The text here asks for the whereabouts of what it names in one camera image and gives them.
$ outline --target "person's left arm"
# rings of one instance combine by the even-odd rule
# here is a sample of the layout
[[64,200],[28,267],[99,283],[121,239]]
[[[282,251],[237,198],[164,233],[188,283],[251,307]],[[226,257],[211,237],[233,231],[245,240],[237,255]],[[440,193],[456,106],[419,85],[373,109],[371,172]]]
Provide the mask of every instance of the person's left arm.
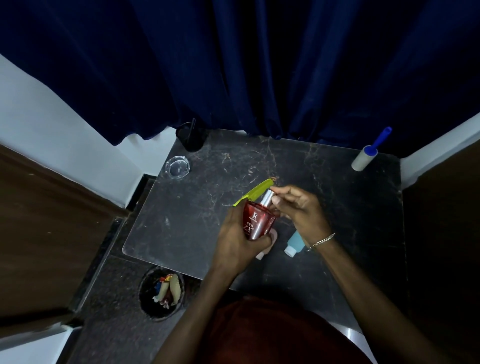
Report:
[[245,238],[242,227],[245,202],[244,200],[228,210],[218,234],[210,270],[197,296],[157,353],[154,364],[193,363],[218,301],[252,259],[271,245],[268,234],[254,242]]

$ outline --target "light blue lotion bottle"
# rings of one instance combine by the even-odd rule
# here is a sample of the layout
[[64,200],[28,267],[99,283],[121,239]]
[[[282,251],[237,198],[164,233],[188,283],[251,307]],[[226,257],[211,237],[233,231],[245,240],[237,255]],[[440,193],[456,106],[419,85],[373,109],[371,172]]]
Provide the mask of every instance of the light blue lotion bottle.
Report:
[[301,252],[301,250],[305,246],[298,231],[295,231],[295,233],[290,237],[287,245],[288,246],[285,248],[284,251],[285,254],[291,258],[293,258],[296,253]]

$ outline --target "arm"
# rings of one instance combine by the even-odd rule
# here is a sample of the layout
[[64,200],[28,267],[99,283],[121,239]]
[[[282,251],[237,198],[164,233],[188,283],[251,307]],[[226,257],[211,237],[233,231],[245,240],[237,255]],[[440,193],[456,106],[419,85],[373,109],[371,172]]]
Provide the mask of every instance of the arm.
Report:
[[[331,234],[314,194],[295,186],[272,187],[272,202],[293,220],[307,245]],[[345,295],[373,354],[380,363],[449,363],[435,346],[355,264],[342,246],[331,239],[317,246]]]
[[200,291],[163,343],[153,363],[193,363],[205,328],[225,291],[252,259],[268,248],[266,235],[255,242],[245,238],[242,228],[245,201],[229,209],[223,222],[210,270]]

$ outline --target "black marble table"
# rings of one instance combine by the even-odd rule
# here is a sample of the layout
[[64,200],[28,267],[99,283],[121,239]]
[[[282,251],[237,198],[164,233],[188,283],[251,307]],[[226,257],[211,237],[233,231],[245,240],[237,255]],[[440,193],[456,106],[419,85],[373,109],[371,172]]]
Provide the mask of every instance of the black marble table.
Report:
[[[181,180],[158,176],[123,247],[126,255],[202,279],[228,206],[267,178],[318,195],[337,240],[403,311],[407,272],[399,159],[379,154],[362,172],[351,168],[357,150],[287,139],[211,131],[202,149],[186,152],[177,140],[169,157],[186,156]],[[321,256],[283,250],[295,231],[280,218],[278,240],[233,283],[238,291],[292,300],[307,310],[360,331]]]

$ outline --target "silver bottle cap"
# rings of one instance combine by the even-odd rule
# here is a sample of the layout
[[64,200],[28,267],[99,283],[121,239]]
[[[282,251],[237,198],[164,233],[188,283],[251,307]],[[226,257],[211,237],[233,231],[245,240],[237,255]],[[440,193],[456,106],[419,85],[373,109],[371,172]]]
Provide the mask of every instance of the silver bottle cap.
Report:
[[267,208],[270,207],[270,205],[272,204],[273,196],[275,196],[275,192],[273,192],[272,190],[267,190],[267,192],[265,192],[264,196],[262,197],[260,204]]

